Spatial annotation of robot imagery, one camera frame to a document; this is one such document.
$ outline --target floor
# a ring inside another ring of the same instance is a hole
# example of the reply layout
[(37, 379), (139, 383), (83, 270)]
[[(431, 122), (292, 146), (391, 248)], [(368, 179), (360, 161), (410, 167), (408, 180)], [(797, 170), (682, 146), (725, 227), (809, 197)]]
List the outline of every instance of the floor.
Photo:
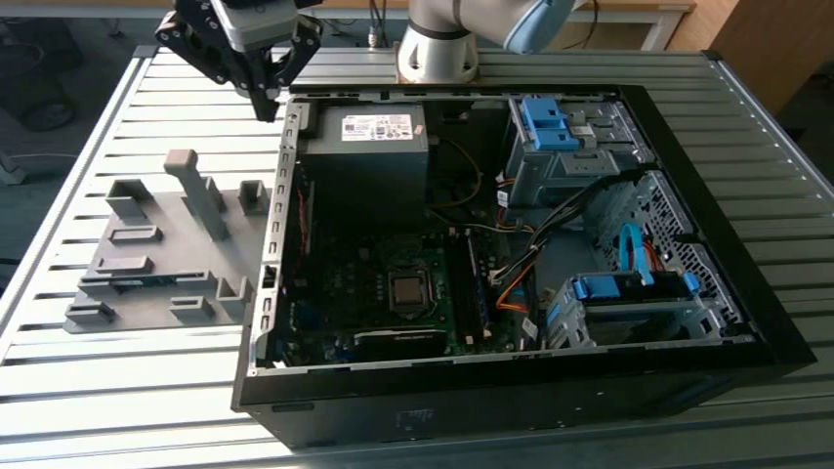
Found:
[[(136, 45), (154, 43), (156, 21), (67, 20), (83, 50), (84, 65), (60, 76), (76, 104), (71, 125), (45, 133), (25, 131), (0, 111), (0, 150), (17, 157), (28, 170), (21, 186), (0, 186), (0, 258), (21, 259), (49, 203), (70, 169), (74, 156), (104, 109)], [(324, 47), (351, 47), (366, 43), (368, 21), (330, 22)], [(390, 21), (388, 40), (402, 38), (404, 21)], [(829, 178), (834, 177), (834, 74), (823, 69), (778, 115), (778, 120)], [(15, 271), (13, 263), (0, 263), (0, 292)]]

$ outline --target metal work table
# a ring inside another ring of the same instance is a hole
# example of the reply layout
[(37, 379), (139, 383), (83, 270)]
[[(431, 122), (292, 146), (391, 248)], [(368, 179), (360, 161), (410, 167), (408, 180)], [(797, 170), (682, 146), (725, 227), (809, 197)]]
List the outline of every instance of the metal work table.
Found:
[[(0, 338), (0, 462), (63, 469), (407, 465), (380, 462), (388, 458), (415, 467), (551, 467), (555, 461), (565, 467), (610, 467), (611, 461), (619, 468), (831, 467), (831, 187), (726, 65), (702, 54), (483, 52), (481, 60), (486, 83), (649, 89), (819, 363), (669, 419), (291, 454), (247, 415), (230, 410), (239, 326), (90, 335), (62, 329), (107, 224), (103, 195), (115, 178), (142, 178), (154, 192), (174, 190), (164, 154), (194, 148), (199, 170), (220, 190), (242, 180), (272, 183), (280, 121), (256, 122), (231, 87), (218, 87), (159, 51), (131, 61), (0, 301), (8, 323)], [(322, 50), (300, 82), (394, 79), (390, 53), (346, 49)]]

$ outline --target gray plastic block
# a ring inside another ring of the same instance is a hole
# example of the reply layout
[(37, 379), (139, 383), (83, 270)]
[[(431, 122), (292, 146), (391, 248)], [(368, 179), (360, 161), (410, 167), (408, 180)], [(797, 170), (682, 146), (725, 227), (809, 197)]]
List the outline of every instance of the gray plastic block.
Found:
[(168, 311), (182, 322), (200, 321), (214, 316), (214, 309), (202, 296), (179, 296), (171, 298)]
[(199, 277), (178, 278), (178, 285), (186, 289), (186, 291), (214, 291), (218, 287), (218, 278), (211, 271), (203, 271), (199, 273)]
[(239, 293), (235, 293), (230, 282), (226, 281), (226, 278), (220, 278), (216, 294), (218, 303), (231, 317), (242, 319), (247, 310), (247, 304), (251, 303), (251, 297), (254, 295), (248, 278), (242, 278), (240, 289), (238, 291)]
[(270, 211), (270, 194), (263, 181), (243, 181), (238, 189), (238, 200), (247, 215), (264, 215)]
[(107, 324), (112, 322), (114, 310), (100, 301), (86, 305), (71, 305), (67, 310), (67, 319), (76, 324)]
[[(230, 236), (215, 241), (204, 234), (200, 220), (183, 203), (182, 192), (162, 192), (154, 198), (139, 198), (139, 209), (147, 219), (124, 220), (111, 217), (104, 237), (87, 274), (80, 281), (82, 292), (76, 305), (86, 307), (103, 301), (115, 312), (110, 322), (64, 322), (71, 333), (143, 330), (172, 327), (196, 327), (239, 324), (238, 315), (251, 303), (242, 302), (235, 292), (246, 278), (258, 278), (260, 249), (266, 234), (266, 214), (247, 215), (239, 200), (239, 191), (220, 192), (226, 211), (219, 212)], [(151, 273), (102, 274), (95, 267), (102, 259), (152, 259)], [(219, 288), (226, 279), (230, 289)], [(214, 315), (195, 315), (184, 323), (170, 312), (171, 298), (202, 296)]]
[(102, 258), (95, 266), (100, 274), (148, 274), (154, 270), (154, 262), (147, 256)]
[(119, 296), (119, 290), (111, 284), (111, 280), (100, 277), (82, 277), (79, 290), (92, 298), (110, 298)]
[(226, 202), (223, 201), (223, 194), (218, 190), (218, 185), (214, 182), (211, 176), (202, 176), (203, 185), (206, 186), (206, 191), (208, 195), (211, 195), (211, 200), (214, 201), (214, 206), (216, 207), (219, 212), (226, 212)]
[(172, 149), (164, 164), (166, 173), (176, 177), (183, 185), (188, 205), (195, 211), (203, 227), (215, 241), (230, 235), (226, 223), (220, 217), (216, 203), (216, 188), (214, 182), (204, 182), (196, 171), (196, 152), (192, 149)]
[(156, 242), (162, 240), (162, 230), (154, 225), (116, 228), (110, 231), (107, 239), (114, 244)]
[(152, 199), (139, 179), (115, 181), (104, 198), (119, 218), (128, 220), (147, 218), (139, 204)]

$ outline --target black cable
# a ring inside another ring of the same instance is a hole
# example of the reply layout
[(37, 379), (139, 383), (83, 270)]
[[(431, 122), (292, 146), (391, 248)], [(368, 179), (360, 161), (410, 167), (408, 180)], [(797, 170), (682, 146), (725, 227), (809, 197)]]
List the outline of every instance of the black cable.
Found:
[(324, 23), (330, 26), (330, 28), (334, 30), (332, 35), (334, 36), (339, 36), (339, 37), (350, 37), (354, 39), (362, 39), (362, 36), (359, 34), (354, 34), (352, 32), (348, 32), (346, 30), (343, 30), (336, 24), (334, 23), (332, 20), (323, 20)]
[(562, 48), (563, 51), (567, 51), (569, 49), (574, 49), (575, 47), (579, 47), (579, 46), (583, 46), (583, 49), (585, 49), (587, 47), (587, 42), (590, 41), (590, 38), (594, 35), (594, 32), (597, 32), (597, 25), (599, 24), (599, 1), (593, 0), (593, 2), (594, 2), (594, 20), (590, 22), (590, 29), (587, 30), (587, 36), (585, 37), (583, 40), (575, 42), (567, 47), (563, 47)]
[(354, 24), (356, 24), (356, 21), (359, 20), (352, 20), (352, 21), (331, 20), (331, 21), (334, 21), (336, 24), (342, 26), (352, 26)]
[(543, 235), (562, 227), (566, 223), (579, 217), (585, 211), (585, 208), (593, 201), (593, 198), (598, 193), (609, 189), (615, 184), (626, 183), (630, 181), (638, 181), (642, 178), (645, 172), (649, 169), (654, 169), (653, 165), (643, 165), (638, 169), (629, 169), (619, 174), (606, 176), (594, 181), (587, 187), (577, 192), (559, 206), (553, 210), (547, 218), (539, 225), (533, 237), (530, 238), (529, 245), (533, 245)]
[[(383, 10), (388, 8), (388, 1), (383, 0)], [(376, 0), (368, 0), (370, 19), (371, 24), (375, 24), (379, 31), (379, 39), (382, 40), (382, 47), (388, 47), (388, 35), (386, 34), (386, 22), (384, 17), (379, 13), (379, 7), (376, 6)]]

